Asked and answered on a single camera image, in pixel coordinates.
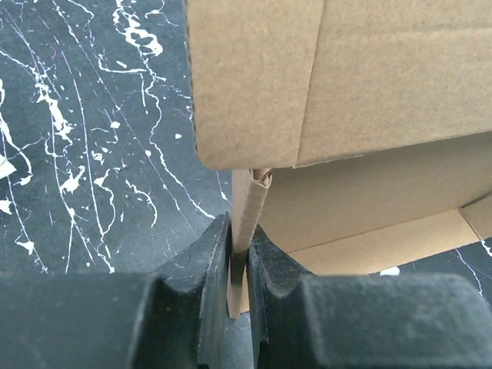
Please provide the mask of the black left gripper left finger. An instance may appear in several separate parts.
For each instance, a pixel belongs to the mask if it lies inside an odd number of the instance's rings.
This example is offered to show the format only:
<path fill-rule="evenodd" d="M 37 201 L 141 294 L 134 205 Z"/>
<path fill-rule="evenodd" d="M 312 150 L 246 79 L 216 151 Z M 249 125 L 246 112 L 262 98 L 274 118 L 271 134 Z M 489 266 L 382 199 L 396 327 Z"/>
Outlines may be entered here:
<path fill-rule="evenodd" d="M 3 368 L 219 368 L 229 214 L 158 269 L 4 274 Z"/>

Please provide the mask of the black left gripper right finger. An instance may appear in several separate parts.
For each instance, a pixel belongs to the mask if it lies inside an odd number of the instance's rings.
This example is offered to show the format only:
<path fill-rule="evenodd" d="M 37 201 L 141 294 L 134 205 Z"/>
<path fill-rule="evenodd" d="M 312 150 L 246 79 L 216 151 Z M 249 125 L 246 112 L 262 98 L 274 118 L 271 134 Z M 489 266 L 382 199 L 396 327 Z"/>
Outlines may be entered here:
<path fill-rule="evenodd" d="M 318 276 L 257 229 L 247 277 L 257 368 L 489 368 L 491 311 L 452 274 Z"/>

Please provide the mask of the brown cardboard box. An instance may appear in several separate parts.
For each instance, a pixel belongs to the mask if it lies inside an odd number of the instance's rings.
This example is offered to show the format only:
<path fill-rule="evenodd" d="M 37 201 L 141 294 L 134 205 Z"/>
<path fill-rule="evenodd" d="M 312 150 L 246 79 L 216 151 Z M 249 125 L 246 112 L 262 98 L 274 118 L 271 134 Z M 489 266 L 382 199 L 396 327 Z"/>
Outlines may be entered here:
<path fill-rule="evenodd" d="M 489 1 L 184 8 L 196 152 L 232 173 L 232 317 L 256 228 L 329 275 L 491 236 Z"/>

